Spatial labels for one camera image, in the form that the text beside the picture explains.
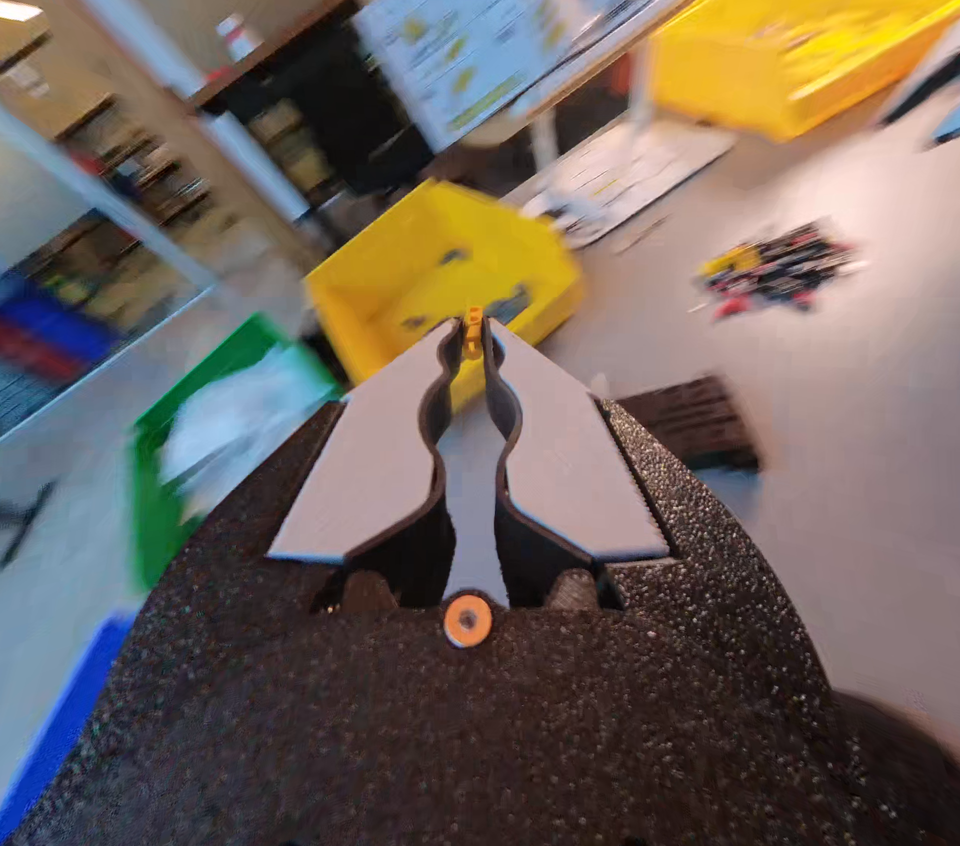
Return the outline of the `green storage bin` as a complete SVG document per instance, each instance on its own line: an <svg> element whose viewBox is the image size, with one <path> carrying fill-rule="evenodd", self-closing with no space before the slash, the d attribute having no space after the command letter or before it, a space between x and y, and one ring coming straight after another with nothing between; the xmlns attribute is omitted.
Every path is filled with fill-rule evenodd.
<svg viewBox="0 0 960 846"><path fill-rule="evenodd" d="M178 490L161 480L162 448L181 406L207 385L254 367L274 349L293 350L299 367L318 384L321 404L341 397L341 385L311 348L255 312L131 426L127 447L131 573L143 589L157 585L199 524L198 517L185 517Z"/></svg>

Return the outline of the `blue storage bin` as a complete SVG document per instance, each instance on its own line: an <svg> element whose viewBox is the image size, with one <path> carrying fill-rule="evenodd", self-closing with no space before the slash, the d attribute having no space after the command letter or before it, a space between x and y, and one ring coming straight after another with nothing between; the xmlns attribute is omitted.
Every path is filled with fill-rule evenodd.
<svg viewBox="0 0 960 846"><path fill-rule="evenodd" d="M110 615L80 655L7 788L1 809L2 844L40 802L77 744L137 617L136 612Z"/></svg>

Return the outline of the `grey desk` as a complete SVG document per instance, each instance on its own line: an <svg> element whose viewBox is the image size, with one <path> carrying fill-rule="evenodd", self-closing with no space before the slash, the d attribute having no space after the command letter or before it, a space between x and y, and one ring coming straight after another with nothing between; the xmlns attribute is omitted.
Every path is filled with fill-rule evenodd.
<svg viewBox="0 0 960 846"><path fill-rule="evenodd" d="M710 475L773 565L841 691L958 751L958 103L944 87L892 125L884 95L788 145L738 140L581 254L585 299L546 353L615 398L718 373L758 441L759 479ZM670 219L629 251L612 245ZM738 241L822 219L858 248L814 309L715 321L693 277ZM48 504L2 570L2 788L111 615L128 573L130 426L250 313L294 331L299 281L234 227L225 296L193 302L2 439L2 499Z"/></svg>

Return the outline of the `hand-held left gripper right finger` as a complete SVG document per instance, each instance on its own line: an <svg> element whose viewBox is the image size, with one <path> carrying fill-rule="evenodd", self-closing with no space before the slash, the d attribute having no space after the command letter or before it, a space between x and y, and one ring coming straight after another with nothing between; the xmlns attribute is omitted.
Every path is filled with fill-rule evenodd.
<svg viewBox="0 0 960 846"><path fill-rule="evenodd" d="M504 440L498 490L518 515L596 562L670 555L589 387L505 325L484 322L486 407Z"/></svg>

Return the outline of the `stack of storage drawers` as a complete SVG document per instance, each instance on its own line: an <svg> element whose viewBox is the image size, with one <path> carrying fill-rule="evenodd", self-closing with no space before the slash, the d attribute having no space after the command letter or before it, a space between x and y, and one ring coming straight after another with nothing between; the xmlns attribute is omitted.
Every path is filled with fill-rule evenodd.
<svg viewBox="0 0 960 846"><path fill-rule="evenodd" d="M1 433L50 404L125 342L112 324L7 270L1 277Z"/></svg>

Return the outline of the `clear plastic bag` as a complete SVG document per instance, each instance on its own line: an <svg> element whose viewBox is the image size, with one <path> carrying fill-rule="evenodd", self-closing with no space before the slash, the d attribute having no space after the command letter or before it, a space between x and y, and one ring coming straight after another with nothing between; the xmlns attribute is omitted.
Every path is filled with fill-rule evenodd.
<svg viewBox="0 0 960 846"><path fill-rule="evenodd" d="M300 345L273 346L259 361L201 387L174 413L159 478L201 519L323 404L339 384Z"/></svg>

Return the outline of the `yellow storage bin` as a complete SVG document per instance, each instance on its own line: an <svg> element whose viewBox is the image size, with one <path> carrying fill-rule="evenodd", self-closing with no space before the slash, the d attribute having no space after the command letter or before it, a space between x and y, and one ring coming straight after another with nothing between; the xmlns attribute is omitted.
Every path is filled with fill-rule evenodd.
<svg viewBox="0 0 960 846"><path fill-rule="evenodd" d="M504 326L537 346L579 309L581 268L552 226L524 217L509 204L446 181L426 180L389 207L305 278L305 288L333 352L353 387L371 378L421 340L401 328L400 303L425 277L439 273L454 248L486 267L471 297L478 306L517 282L531 304Z"/></svg>
<svg viewBox="0 0 960 846"><path fill-rule="evenodd" d="M905 78L959 0L696 0L651 37L660 108L788 142Z"/></svg>

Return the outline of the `pile of small building pins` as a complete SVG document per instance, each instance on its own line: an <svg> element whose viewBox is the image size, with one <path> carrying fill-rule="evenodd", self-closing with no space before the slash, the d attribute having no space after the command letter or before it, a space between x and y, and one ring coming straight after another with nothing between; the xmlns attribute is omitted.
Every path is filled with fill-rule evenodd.
<svg viewBox="0 0 960 846"><path fill-rule="evenodd" d="M772 306L809 312L819 290L855 270L858 253L853 242L812 221L738 243L702 264L695 279L717 321Z"/></svg>

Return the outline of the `heap of small black pieces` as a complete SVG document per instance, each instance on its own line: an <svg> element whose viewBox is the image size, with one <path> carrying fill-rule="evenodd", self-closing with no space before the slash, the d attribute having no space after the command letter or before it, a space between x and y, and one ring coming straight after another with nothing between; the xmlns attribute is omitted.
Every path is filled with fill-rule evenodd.
<svg viewBox="0 0 960 846"><path fill-rule="evenodd" d="M402 312L407 312L399 325L402 330L411 333L424 333L441 320L460 315L479 305L474 296L474 279L481 276L480 285L487 287L487 268L477 264L474 255L465 249L454 248L445 252L437 262L438 274L426 276L423 283L416 286L410 295L399 304ZM528 283L518 281L503 296L489 298L481 304L484 316L507 325L532 303L532 293Z"/></svg>

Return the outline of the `sticker sheet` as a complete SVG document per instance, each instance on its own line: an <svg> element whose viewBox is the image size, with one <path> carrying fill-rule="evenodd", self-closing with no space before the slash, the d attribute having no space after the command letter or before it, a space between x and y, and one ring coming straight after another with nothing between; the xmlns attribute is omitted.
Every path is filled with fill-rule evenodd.
<svg viewBox="0 0 960 846"><path fill-rule="evenodd" d="M671 119L639 130L618 121L562 155L521 207L551 223L568 248L605 238L721 157L735 133Z"/></svg>

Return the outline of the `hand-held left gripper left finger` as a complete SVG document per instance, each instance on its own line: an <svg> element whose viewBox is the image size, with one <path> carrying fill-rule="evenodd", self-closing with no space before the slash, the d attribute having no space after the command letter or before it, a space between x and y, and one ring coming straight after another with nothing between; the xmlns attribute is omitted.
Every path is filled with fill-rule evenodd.
<svg viewBox="0 0 960 846"><path fill-rule="evenodd" d="M442 499L459 369L460 322L443 320L349 392L268 557L345 565Z"/></svg>

